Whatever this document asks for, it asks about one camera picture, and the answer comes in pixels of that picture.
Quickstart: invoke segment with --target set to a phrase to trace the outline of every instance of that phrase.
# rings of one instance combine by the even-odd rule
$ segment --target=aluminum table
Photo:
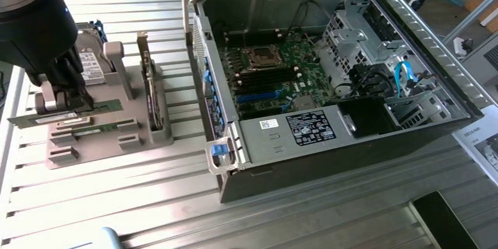
[[[7,122],[34,111],[38,91],[15,68],[0,126],[3,249],[71,248],[104,226],[126,248],[433,248],[407,203],[437,190],[481,248],[498,248],[498,188],[450,136],[390,162],[220,204],[180,0],[66,2],[78,22],[100,19],[110,41],[124,43],[126,65],[139,63],[136,31],[148,31],[175,144],[48,170],[47,127]]]

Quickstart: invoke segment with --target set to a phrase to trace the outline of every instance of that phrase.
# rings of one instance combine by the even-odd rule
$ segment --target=blue latch
[[[211,146],[211,155],[220,156],[228,154],[228,145],[227,144],[218,144]]]
[[[211,77],[211,75],[210,75],[210,70],[206,70],[206,72],[204,72],[204,82],[211,82],[210,80],[210,77]]]

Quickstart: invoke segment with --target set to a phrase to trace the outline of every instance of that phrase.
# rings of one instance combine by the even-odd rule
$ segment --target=black cable
[[[393,96],[394,96],[394,86],[393,86],[393,82],[391,82],[391,80],[390,80],[390,79],[387,78],[387,76],[386,76],[385,74],[382,74],[381,72],[373,72],[373,74],[374,74],[374,75],[378,75],[378,76],[382,78],[382,80],[386,81],[387,86],[389,86],[389,89],[391,90],[391,92],[393,92]]]
[[[301,4],[299,4],[299,7],[298,7],[298,10],[295,10],[295,14],[294,14],[294,17],[293,17],[293,21],[290,22],[290,26],[287,28],[287,32],[286,32],[286,36],[289,35],[291,29],[293,29],[293,26],[294,26],[294,22],[295,22],[295,19],[298,18],[298,15],[299,15],[299,11],[302,10],[302,7],[306,6],[306,10],[305,10],[305,16],[303,16],[303,19],[302,19],[302,22],[299,24],[299,28],[303,26],[303,23],[305,23],[305,20],[306,20],[306,17],[307,17],[307,14],[309,14],[309,3],[314,4],[319,9],[321,11],[326,14],[329,20],[333,18],[333,16],[330,15],[330,13],[327,12],[327,10],[322,7],[322,5],[315,1],[315,0],[306,0],[303,1]]]
[[[369,72],[367,75],[365,75],[363,79],[358,82],[358,84],[354,86],[354,89],[351,91],[351,93],[349,93],[349,96],[353,96],[358,89],[359,89],[359,86],[365,83],[365,81],[369,79],[369,78],[373,78],[371,75],[377,75],[382,78],[382,80],[385,80],[387,82],[387,86],[389,86],[389,89],[391,90],[393,92],[393,96],[394,96],[394,86],[393,86],[393,82],[391,80],[387,78],[387,76],[385,74],[382,74],[381,72]]]
[[[305,20],[306,20],[307,15],[309,15],[309,4],[306,3],[306,5],[305,5],[305,16],[303,16],[302,22],[299,23],[299,26],[298,26],[299,29],[302,28],[302,26],[305,24]]]
[[[330,15],[330,13],[327,12],[327,10],[322,7],[322,5],[315,1],[315,0],[309,0],[307,1],[309,3],[313,3],[317,5],[317,7],[322,10],[323,14],[326,14],[329,20],[333,19],[333,16]]]
[[[289,35],[289,33],[290,33],[291,29],[293,29],[295,19],[297,19],[298,15],[299,15],[299,11],[302,10],[302,7],[303,7],[305,5],[307,6],[306,1],[302,2],[302,3],[299,3],[298,10],[295,10],[295,14],[294,14],[294,17],[293,17],[293,21],[290,22],[290,26],[289,26],[289,28],[287,28],[286,36]]]

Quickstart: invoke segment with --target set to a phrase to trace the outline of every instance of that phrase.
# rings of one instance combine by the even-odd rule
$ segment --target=metal frame
[[[498,17],[498,8],[489,14],[489,16],[482,20],[481,25],[487,26],[491,21]]]
[[[12,191],[14,171],[16,167],[18,148],[20,146],[22,131],[8,121],[8,118],[22,114],[27,104],[30,92],[30,79],[24,69],[18,66],[12,68],[10,91],[0,122],[0,139],[3,141],[1,165],[0,165],[0,211],[6,212]],[[4,232],[6,216],[0,217],[0,233]]]
[[[489,9],[489,7],[494,4],[495,0],[483,0],[479,4],[479,6],[474,9],[474,11],[470,13],[470,15],[461,21],[458,26],[451,30],[449,35],[446,35],[443,39],[443,44],[450,44],[462,32],[462,30],[474,22],[477,17]]]

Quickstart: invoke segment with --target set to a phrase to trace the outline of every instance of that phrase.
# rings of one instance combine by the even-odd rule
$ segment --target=gray component holder
[[[158,79],[156,79],[156,91],[158,101],[160,104],[160,112],[163,118],[163,130],[158,132],[150,131],[148,125],[148,109],[147,109],[147,97],[144,91],[144,82],[139,66],[131,66],[127,70],[127,76],[131,86],[131,91],[134,92],[135,99],[128,99],[124,88],[122,85],[108,85],[99,84],[87,87],[87,90],[94,97],[95,102],[106,101],[110,99],[119,98],[123,111],[116,111],[112,113],[100,114],[92,117],[92,125],[108,124],[119,120],[134,119],[136,122],[126,124],[123,127],[115,131],[98,132],[94,134],[87,134],[83,136],[74,137],[75,142],[66,142],[64,144],[74,149],[74,154],[78,155],[75,160],[54,160],[54,155],[51,152],[59,147],[52,143],[52,132],[60,132],[56,129],[56,124],[48,125],[48,138],[47,141],[47,160],[46,165],[48,169],[58,169],[60,167],[72,166],[84,162],[91,162],[94,160],[100,160],[107,157],[114,157],[123,155],[126,153],[135,153],[148,149],[159,148],[162,146],[171,145],[174,142],[171,124],[168,121],[167,103],[166,95],[163,94],[163,80],[160,78],[160,68],[158,68]],[[120,143],[120,136],[127,136],[131,134],[138,134],[140,139],[140,145],[135,142],[132,145]]]
[[[71,163],[78,160],[78,152],[71,146],[52,149],[48,153],[47,161],[54,164]]]
[[[118,137],[118,144],[122,150],[130,150],[142,146],[139,134],[128,134]]]
[[[122,42],[106,42],[104,43],[104,57],[114,63],[116,72],[106,73],[106,82],[110,86],[123,85],[124,93],[128,100],[134,99],[134,92],[131,91],[131,85],[128,78],[126,77],[126,69],[123,64],[124,50]]]
[[[76,137],[71,134],[72,129],[56,129],[51,131],[48,135],[48,139],[51,140],[52,144],[58,147],[68,146],[71,143],[76,142]],[[54,136],[54,133],[67,132],[66,134]]]
[[[131,118],[130,120],[132,120],[132,122],[127,122],[126,124],[118,125],[118,130],[120,132],[136,131],[140,128],[138,119]]]

